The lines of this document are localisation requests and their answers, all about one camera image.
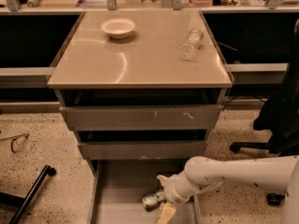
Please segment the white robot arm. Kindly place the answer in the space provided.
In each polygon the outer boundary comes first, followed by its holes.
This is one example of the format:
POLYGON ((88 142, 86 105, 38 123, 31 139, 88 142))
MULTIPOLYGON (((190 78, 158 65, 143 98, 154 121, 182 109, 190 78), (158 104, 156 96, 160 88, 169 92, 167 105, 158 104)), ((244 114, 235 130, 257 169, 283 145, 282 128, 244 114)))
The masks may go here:
POLYGON ((216 188, 223 182, 257 187, 285 196, 280 224, 299 224, 299 157, 275 157, 240 161, 216 161, 206 157, 189 159, 177 175, 158 179, 166 203, 156 224, 168 224, 179 206, 193 195, 216 188))

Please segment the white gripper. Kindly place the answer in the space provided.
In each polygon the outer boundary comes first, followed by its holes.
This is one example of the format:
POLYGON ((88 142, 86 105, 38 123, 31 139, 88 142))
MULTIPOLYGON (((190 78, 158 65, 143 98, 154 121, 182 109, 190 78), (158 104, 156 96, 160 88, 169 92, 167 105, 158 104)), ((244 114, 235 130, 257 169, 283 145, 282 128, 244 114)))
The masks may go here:
POLYGON ((164 188, 164 198, 168 203, 162 203, 156 224, 168 224, 176 213, 175 206, 180 206, 190 199, 191 186, 184 172, 169 177, 157 175, 161 186, 164 188))

